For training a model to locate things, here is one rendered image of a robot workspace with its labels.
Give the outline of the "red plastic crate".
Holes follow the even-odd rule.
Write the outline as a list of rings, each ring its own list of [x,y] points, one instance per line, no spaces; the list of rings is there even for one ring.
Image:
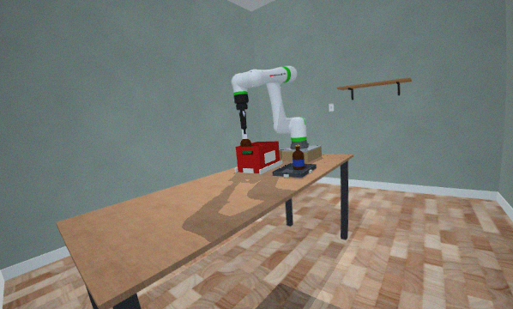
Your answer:
[[[280,161],[279,145],[277,142],[253,142],[254,147],[236,147],[238,171],[252,168],[254,173]],[[253,155],[242,154],[242,151],[253,151]]]

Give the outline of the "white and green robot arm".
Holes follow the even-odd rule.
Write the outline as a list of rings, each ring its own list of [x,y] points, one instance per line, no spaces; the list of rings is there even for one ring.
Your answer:
[[[246,104],[249,102],[247,88],[255,88],[266,84],[273,113],[274,130],[279,134],[291,134],[291,149],[300,145],[300,149],[308,148],[306,143],[306,122],[304,118],[286,118],[282,98],[281,83],[292,82],[297,77],[293,66],[283,66],[272,70],[250,70],[236,74],[232,78],[234,102]]]

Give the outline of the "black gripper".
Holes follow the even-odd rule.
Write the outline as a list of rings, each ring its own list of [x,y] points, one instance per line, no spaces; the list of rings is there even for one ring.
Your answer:
[[[244,110],[248,109],[248,106],[247,106],[247,104],[237,104],[236,107],[237,107],[237,110],[240,110],[239,115],[241,117],[240,123],[241,123],[242,137],[243,137],[243,139],[247,139],[246,112],[244,112]]]

